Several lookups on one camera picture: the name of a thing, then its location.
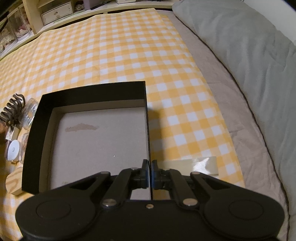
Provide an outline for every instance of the cardboard bottom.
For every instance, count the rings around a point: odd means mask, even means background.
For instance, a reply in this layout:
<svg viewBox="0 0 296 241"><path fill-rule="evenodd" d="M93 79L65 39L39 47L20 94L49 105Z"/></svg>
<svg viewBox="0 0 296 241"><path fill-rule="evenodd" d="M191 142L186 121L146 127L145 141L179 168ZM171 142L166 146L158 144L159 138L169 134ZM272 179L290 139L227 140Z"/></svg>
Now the cardboard bottom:
<svg viewBox="0 0 296 241"><path fill-rule="evenodd" d="M145 107L63 113L55 126L47 189L101 171L140 168L149 155ZM149 200L149 189L134 190L131 198Z"/></svg>

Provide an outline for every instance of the clear plastic container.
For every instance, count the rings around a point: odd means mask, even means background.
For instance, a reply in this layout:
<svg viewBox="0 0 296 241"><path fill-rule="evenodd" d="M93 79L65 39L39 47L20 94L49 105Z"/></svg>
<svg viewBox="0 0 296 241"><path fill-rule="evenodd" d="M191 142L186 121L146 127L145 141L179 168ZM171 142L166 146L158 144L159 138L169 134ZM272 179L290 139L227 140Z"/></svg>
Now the clear plastic container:
<svg viewBox="0 0 296 241"><path fill-rule="evenodd" d="M5 54L16 42L17 37L7 18L0 22L0 56Z"/></svg>
<svg viewBox="0 0 296 241"><path fill-rule="evenodd" d="M24 133L23 136L22 136L21 150L20 150L20 158L19 158L21 164L24 163L25 152L26 152L27 142L28 142L28 137L29 137L29 132Z"/></svg>
<svg viewBox="0 0 296 241"><path fill-rule="evenodd" d="M29 33L30 34L33 33L31 25L29 23L29 19L27 17L26 11L25 11L24 4L20 5L18 8L19 8L20 13L22 14L24 20L25 20L25 24L26 24L27 29L29 30Z"/></svg>
<svg viewBox="0 0 296 241"><path fill-rule="evenodd" d="M18 119L20 121L20 124L22 125L22 127L25 130L30 129L33 119L34 119L34 116L35 116L35 113L36 113L36 110L37 110L37 107L38 107L37 100L35 100L34 98L31 98L31 99L29 99L29 101L26 103L24 109L22 110L22 113L20 114Z"/></svg>
<svg viewBox="0 0 296 241"><path fill-rule="evenodd" d="M23 17L19 7L11 11L7 16L13 32L17 36L18 40L21 41L30 35L30 31L27 28L26 21Z"/></svg>

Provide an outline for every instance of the glass jar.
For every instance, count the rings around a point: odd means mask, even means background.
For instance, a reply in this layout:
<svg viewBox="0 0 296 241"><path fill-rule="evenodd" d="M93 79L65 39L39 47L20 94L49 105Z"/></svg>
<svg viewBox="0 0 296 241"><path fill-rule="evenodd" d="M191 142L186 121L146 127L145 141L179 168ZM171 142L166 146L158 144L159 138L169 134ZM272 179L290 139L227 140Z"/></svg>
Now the glass jar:
<svg viewBox="0 0 296 241"><path fill-rule="evenodd" d="M17 37L7 18L0 22L0 30L0 55L3 55L17 42Z"/></svg>
<svg viewBox="0 0 296 241"><path fill-rule="evenodd" d="M25 130L29 130L31 128L38 104L37 100L31 98L22 110L18 120Z"/></svg>
<svg viewBox="0 0 296 241"><path fill-rule="evenodd" d="M11 11L7 16L9 22L11 23L11 27L13 32L17 36L19 41L22 41L26 37L30 35L29 30L27 28L26 21L19 9L17 7L13 11Z"/></svg>

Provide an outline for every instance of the stain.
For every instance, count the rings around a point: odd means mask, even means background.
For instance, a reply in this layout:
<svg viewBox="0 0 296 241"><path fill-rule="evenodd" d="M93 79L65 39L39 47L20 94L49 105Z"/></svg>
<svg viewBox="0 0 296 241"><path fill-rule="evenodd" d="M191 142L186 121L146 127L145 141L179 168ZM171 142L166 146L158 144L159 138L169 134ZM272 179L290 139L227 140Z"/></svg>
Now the stain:
<svg viewBox="0 0 296 241"><path fill-rule="evenodd" d="M67 127L65 129L65 132L85 131L85 130L94 130L95 131L98 128L99 128L98 126L92 126L92 125L87 125L87 124L80 123L80 124L75 125L75 126Z"/></svg>

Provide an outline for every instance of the wooden block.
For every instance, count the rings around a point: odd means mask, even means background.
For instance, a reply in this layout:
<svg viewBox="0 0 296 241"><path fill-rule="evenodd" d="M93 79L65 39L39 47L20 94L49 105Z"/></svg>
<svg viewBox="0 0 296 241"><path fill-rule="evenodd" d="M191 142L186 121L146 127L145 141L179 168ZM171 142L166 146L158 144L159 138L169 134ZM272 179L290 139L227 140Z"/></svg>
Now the wooden block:
<svg viewBox="0 0 296 241"><path fill-rule="evenodd" d="M18 167L6 178L6 190L13 195L20 195L22 193L22 167Z"/></svg>

